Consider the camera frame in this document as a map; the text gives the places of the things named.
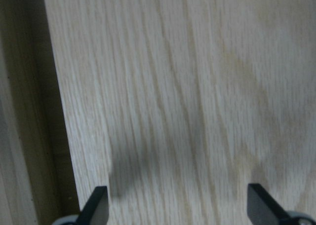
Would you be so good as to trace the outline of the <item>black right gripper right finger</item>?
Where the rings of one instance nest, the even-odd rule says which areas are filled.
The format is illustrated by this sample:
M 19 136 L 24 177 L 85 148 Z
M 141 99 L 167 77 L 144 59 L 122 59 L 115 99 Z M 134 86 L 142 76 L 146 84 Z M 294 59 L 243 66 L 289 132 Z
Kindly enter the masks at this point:
M 260 184 L 247 186 L 247 216 L 253 225 L 305 225 L 305 216 L 285 211 Z

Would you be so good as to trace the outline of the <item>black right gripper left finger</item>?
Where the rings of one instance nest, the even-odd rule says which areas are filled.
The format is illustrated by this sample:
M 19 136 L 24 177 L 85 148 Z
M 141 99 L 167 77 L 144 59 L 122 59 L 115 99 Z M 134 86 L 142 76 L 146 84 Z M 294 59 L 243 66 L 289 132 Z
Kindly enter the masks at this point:
M 109 220 L 107 186 L 94 189 L 83 210 L 76 219 L 77 225 L 106 225 Z

